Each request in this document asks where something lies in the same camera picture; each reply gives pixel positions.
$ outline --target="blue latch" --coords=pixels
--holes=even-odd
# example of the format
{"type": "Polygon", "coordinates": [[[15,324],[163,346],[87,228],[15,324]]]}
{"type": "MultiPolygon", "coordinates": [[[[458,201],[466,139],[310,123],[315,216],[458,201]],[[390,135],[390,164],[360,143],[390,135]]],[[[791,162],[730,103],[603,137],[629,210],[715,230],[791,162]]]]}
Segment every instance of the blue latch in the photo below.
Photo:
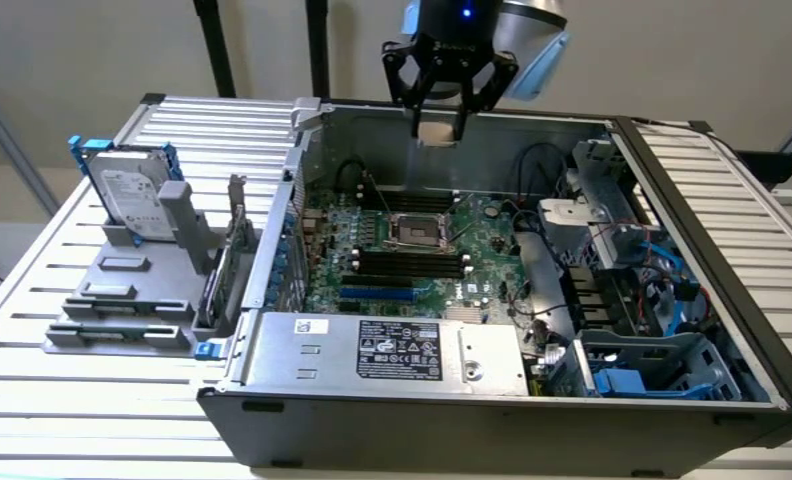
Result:
{"type": "Polygon", "coordinates": [[[198,344],[198,348],[195,349],[195,360],[223,360],[226,358],[224,355],[224,346],[227,343],[218,343],[214,341],[200,342],[198,344]]]}

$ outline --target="black plastic part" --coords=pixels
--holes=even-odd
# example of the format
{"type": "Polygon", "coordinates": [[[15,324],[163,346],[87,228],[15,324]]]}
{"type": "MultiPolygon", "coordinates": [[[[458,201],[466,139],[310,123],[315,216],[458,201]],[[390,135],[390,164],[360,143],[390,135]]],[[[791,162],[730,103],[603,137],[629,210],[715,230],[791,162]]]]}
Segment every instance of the black plastic part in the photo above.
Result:
{"type": "Polygon", "coordinates": [[[139,103],[142,105],[159,105],[166,101],[166,96],[164,93],[146,93],[139,103]]]}
{"type": "Polygon", "coordinates": [[[307,41],[311,55],[314,96],[331,98],[331,64],[328,60],[328,0],[306,0],[307,41]]]}
{"type": "Polygon", "coordinates": [[[284,402],[263,402],[248,400],[242,403],[243,412],[264,412],[264,413],[283,413],[284,402]]]}
{"type": "Polygon", "coordinates": [[[634,478],[666,478],[666,472],[663,470],[634,470],[631,472],[634,478]]]}
{"type": "Polygon", "coordinates": [[[347,313],[360,313],[360,302],[343,301],[338,303],[338,309],[347,313]]]}
{"type": "Polygon", "coordinates": [[[362,252],[360,275],[415,278],[464,278],[462,257],[430,253],[362,252]]]}
{"type": "Polygon", "coordinates": [[[412,288],[414,280],[408,277],[372,277],[368,275],[343,275],[343,285],[367,287],[412,288]]]}
{"type": "Polygon", "coordinates": [[[234,84],[234,71],[231,59],[224,43],[224,28],[222,27],[222,14],[219,13],[218,0],[194,0],[195,10],[204,30],[204,40],[210,52],[212,76],[219,97],[236,98],[236,85],[234,84]]]}
{"type": "MultiPolygon", "coordinates": [[[[767,375],[783,398],[792,406],[791,352],[685,201],[675,183],[639,134],[634,121],[629,117],[615,117],[614,123],[615,130],[623,136],[625,143],[630,148],[631,160],[638,164],[645,180],[654,188],[657,197],[654,200],[671,206],[667,208],[667,220],[675,225],[681,238],[699,262],[702,271],[711,279],[714,287],[711,295],[717,295],[722,299],[727,313],[737,321],[738,328],[761,360],[767,375]]],[[[792,422],[787,423],[778,431],[770,432],[754,446],[775,447],[790,439],[792,439],[792,422]]]]}
{"type": "Polygon", "coordinates": [[[360,205],[364,210],[387,211],[390,209],[391,212],[444,213],[452,207],[452,195],[414,194],[387,190],[379,194],[371,183],[367,184],[366,191],[360,205]]]}
{"type": "Polygon", "coordinates": [[[699,133],[709,134],[714,132],[714,127],[705,120],[690,120],[687,122],[690,128],[699,133]]]}
{"type": "Polygon", "coordinates": [[[303,468],[304,462],[302,460],[272,460],[272,467],[275,468],[303,468]]]}
{"type": "Polygon", "coordinates": [[[738,151],[738,154],[761,183],[775,185],[792,177],[792,153],[738,151]]]}
{"type": "Polygon", "coordinates": [[[701,290],[702,285],[699,285],[698,282],[694,282],[690,279],[682,280],[675,284],[675,300],[681,300],[682,302],[693,302],[699,296],[701,290]]]}
{"type": "Polygon", "coordinates": [[[500,13],[508,13],[512,15],[519,15],[522,17],[528,17],[534,20],[539,20],[555,27],[559,27],[565,30],[566,25],[569,25],[569,19],[557,15],[554,12],[549,12],[547,10],[539,10],[538,8],[528,7],[526,5],[519,5],[516,3],[504,2],[503,8],[500,9],[500,13]]]}

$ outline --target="blue drive bracket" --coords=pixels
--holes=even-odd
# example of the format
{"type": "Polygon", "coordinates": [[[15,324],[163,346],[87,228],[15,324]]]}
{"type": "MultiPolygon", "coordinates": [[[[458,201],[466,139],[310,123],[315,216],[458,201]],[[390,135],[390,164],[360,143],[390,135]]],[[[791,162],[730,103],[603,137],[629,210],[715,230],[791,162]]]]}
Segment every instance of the blue drive bracket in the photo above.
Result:
{"type": "MultiPolygon", "coordinates": [[[[88,177],[88,180],[91,181],[91,186],[93,187],[93,191],[97,192],[97,197],[100,197],[100,203],[103,203],[103,208],[105,208],[105,213],[108,215],[107,224],[118,225],[115,217],[112,216],[112,210],[108,208],[108,205],[105,204],[105,199],[103,198],[103,195],[100,195],[100,188],[97,186],[97,182],[93,178],[93,175],[91,175],[91,170],[88,168],[88,159],[91,158],[91,155],[96,152],[104,152],[115,148],[115,142],[112,140],[101,140],[92,138],[84,144],[81,144],[81,136],[73,135],[71,139],[67,141],[67,143],[69,145],[71,155],[73,156],[76,164],[79,165],[79,170],[81,171],[81,174],[85,177],[88,177]]],[[[135,238],[136,245],[142,243],[140,240],[143,239],[135,238]]]]}
{"type": "Polygon", "coordinates": [[[178,149],[171,143],[166,142],[162,146],[162,151],[168,157],[168,171],[171,172],[171,180],[184,181],[183,169],[180,168],[180,158],[178,157],[178,149]]]}

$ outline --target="metal rod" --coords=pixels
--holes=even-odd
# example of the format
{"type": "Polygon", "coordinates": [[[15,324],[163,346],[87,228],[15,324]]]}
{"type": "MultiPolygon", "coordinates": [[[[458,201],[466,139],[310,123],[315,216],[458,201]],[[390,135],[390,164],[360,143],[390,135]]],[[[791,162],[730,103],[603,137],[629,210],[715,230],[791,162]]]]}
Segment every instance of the metal rod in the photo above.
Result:
{"type": "Polygon", "coordinates": [[[200,26],[204,29],[204,40],[210,51],[210,63],[212,64],[212,75],[219,96],[236,98],[236,86],[234,85],[234,71],[231,59],[227,54],[224,43],[224,28],[222,27],[222,14],[219,13],[218,0],[194,0],[195,10],[200,17],[200,26]]]}
{"type": "Polygon", "coordinates": [[[331,98],[331,66],[328,64],[328,0],[306,0],[307,40],[311,53],[314,96],[331,98]]]}
{"type": "Polygon", "coordinates": [[[35,198],[37,198],[37,203],[40,203],[41,208],[52,217],[55,212],[59,211],[59,207],[61,204],[59,200],[55,198],[55,194],[49,189],[49,185],[44,180],[44,177],[40,176],[40,172],[37,168],[35,168],[35,164],[23,153],[23,149],[17,144],[5,124],[0,119],[0,147],[5,152],[8,159],[11,160],[11,164],[13,165],[13,169],[17,171],[17,175],[25,182],[25,186],[31,190],[35,198]]]}

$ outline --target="sticker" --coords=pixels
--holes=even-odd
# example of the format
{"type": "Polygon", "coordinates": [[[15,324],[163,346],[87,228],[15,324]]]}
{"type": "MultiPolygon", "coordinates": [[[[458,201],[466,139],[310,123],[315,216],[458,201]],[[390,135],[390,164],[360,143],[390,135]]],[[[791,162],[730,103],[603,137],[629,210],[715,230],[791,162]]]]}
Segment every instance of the sticker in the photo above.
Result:
{"type": "Polygon", "coordinates": [[[174,231],[151,179],[134,172],[103,170],[103,181],[127,228],[148,240],[174,240],[174,231]]]}
{"type": "Polygon", "coordinates": [[[440,363],[440,330],[436,323],[360,321],[360,377],[442,381],[440,363]]]}
{"type": "Polygon", "coordinates": [[[328,319],[324,318],[299,318],[295,321],[295,333],[324,335],[328,333],[328,319]]]}

